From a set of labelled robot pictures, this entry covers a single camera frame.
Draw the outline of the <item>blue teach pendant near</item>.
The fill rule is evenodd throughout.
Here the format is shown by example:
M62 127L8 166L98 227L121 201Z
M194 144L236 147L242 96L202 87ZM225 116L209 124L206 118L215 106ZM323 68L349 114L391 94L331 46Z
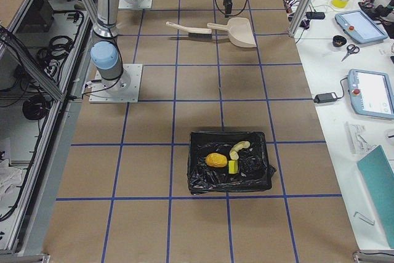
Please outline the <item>blue teach pendant near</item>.
M393 119L393 89L388 74L351 69L347 80L350 102L355 113Z

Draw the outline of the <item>yellow tape roll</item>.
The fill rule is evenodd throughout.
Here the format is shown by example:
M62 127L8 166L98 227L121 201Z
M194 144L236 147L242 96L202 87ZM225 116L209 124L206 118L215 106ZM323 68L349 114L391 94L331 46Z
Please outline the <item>yellow tape roll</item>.
M347 6L349 0L331 0L331 4L339 9L343 9Z

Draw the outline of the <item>teal folder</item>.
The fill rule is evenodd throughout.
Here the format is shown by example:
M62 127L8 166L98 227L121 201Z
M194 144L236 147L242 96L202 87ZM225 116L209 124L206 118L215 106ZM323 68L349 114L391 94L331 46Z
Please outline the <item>teal folder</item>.
M393 170L378 145L357 162L369 195L384 230L387 243L393 248Z

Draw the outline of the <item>black power adapter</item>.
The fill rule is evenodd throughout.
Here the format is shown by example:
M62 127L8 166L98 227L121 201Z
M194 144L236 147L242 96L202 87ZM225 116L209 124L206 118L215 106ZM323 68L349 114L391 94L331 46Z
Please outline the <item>black power adapter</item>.
M335 102L338 99L339 98L335 92L327 92L327 93L320 93L315 95L313 101L315 103L330 103L330 102Z

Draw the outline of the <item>blue teach pendant far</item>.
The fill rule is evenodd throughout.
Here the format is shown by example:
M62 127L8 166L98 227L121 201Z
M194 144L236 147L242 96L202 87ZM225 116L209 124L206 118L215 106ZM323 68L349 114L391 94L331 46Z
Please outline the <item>blue teach pendant far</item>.
M383 41L388 38L385 30L378 27L362 10L338 13L334 18L341 29L359 44Z

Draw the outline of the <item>beige plastic dustpan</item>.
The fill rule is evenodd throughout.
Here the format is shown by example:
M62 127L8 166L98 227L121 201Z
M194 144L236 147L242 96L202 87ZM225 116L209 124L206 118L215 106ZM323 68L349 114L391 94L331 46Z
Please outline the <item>beige plastic dustpan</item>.
M207 23L207 27L214 30L222 30L228 33L230 42L238 47L257 47L249 19L233 17L226 25L218 23Z

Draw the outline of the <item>blue teach pendant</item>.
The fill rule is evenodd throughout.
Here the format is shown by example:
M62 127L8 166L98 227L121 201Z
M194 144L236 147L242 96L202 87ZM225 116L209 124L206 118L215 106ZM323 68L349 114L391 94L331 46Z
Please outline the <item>blue teach pendant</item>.
M341 29L359 44L383 41L388 38L385 30L378 27L362 10L338 13L334 18Z
M355 113L393 119L393 89L388 74L351 69L347 80L350 102Z

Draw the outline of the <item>black-lined trash bin right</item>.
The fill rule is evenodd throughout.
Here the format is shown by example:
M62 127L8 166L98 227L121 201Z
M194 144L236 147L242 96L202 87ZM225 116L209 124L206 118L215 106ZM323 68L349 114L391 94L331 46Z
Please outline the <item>black-lined trash bin right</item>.
M263 132L192 132L188 189L209 192L262 192L272 188Z

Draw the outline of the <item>pale banana peel piece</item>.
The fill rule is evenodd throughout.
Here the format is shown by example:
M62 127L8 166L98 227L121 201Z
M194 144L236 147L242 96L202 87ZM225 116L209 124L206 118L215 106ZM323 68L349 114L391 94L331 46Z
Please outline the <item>pale banana peel piece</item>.
M238 152L242 149L246 149L249 148L251 145L251 143L249 141L240 141L237 144L235 144L229 152L229 156L231 160L238 160L239 159L239 155Z

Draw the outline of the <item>black scissors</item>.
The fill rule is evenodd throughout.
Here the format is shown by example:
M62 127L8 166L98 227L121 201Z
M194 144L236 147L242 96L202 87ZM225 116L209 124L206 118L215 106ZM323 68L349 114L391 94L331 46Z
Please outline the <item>black scissors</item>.
M345 54L345 56L342 58L342 62L347 59L350 55L352 54L357 54L359 53L360 48L358 46L356 46L355 44L349 44L347 46L347 53Z

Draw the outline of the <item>metal hex key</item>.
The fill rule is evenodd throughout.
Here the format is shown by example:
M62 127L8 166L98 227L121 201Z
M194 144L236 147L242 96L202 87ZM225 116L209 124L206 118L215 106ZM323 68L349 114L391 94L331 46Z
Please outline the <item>metal hex key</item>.
M354 212L354 217L357 217L358 219L362 220L363 222L367 223L368 225L375 225L375 220L372 220L370 218L368 218L367 216L365 216L364 214L360 213L359 211L355 211Z

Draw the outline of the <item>green yellow sponge piece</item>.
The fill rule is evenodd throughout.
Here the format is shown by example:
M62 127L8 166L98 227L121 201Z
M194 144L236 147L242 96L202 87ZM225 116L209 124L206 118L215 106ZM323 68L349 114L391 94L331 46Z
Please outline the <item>green yellow sponge piece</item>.
M229 174L237 174L239 172L238 160L229 160L228 161L228 173Z

